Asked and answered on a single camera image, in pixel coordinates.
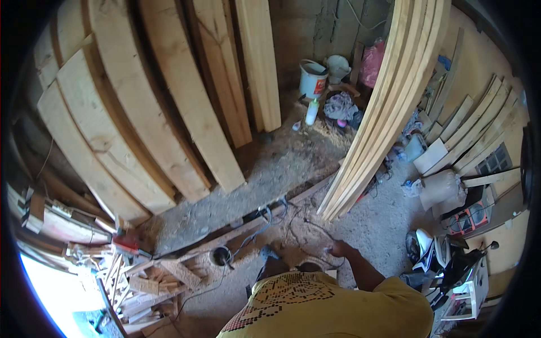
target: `red label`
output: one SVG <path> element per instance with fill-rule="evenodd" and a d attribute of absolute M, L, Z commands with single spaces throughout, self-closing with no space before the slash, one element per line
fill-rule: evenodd
<path fill-rule="evenodd" d="M 316 82 L 314 94 L 318 95 L 323 92 L 323 90 L 325 89 L 325 82 L 327 82 L 326 78 L 321 78 Z"/>

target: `blue object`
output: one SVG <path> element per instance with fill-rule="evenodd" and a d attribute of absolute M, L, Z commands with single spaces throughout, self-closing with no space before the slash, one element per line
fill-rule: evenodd
<path fill-rule="evenodd" d="M 449 71 L 451 69 L 451 60 L 449 60 L 445 56 L 439 55 L 438 62 L 443 64 L 443 66 L 445 67 L 445 70 Z"/>

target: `shoe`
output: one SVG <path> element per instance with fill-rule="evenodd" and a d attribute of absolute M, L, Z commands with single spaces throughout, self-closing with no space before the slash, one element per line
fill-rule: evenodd
<path fill-rule="evenodd" d="M 261 248 L 261 250 L 259 251 L 259 256 L 264 261 L 267 261 L 267 258 L 269 258 L 269 257 L 272 257 L 272 258 L 277 259 L 277 260 L 280 259 L 280 256 L 278 256 L 278 254 L 268 244 Z"/>

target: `hand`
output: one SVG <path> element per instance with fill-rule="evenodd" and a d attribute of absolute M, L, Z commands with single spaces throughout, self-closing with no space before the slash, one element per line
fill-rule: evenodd
<path fill-rule="evenodd" d="M 334 241 L 329 247 L 324 250 L 326 253 L 334 257 L 345 257 L 353 248 L 344 241 Z"/>

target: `pink plastic bag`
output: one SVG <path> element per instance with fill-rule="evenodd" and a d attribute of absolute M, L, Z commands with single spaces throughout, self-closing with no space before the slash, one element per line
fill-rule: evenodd
<path fill-rule="evenodd" d="M 359 78 L 364 85 L 374 88 L 384 53 L 385 45 L 383 41 L 376 43 L 372 47 L 365 48 L 365 52 L 362 55 L 361 69 L 359 71 Z"/>

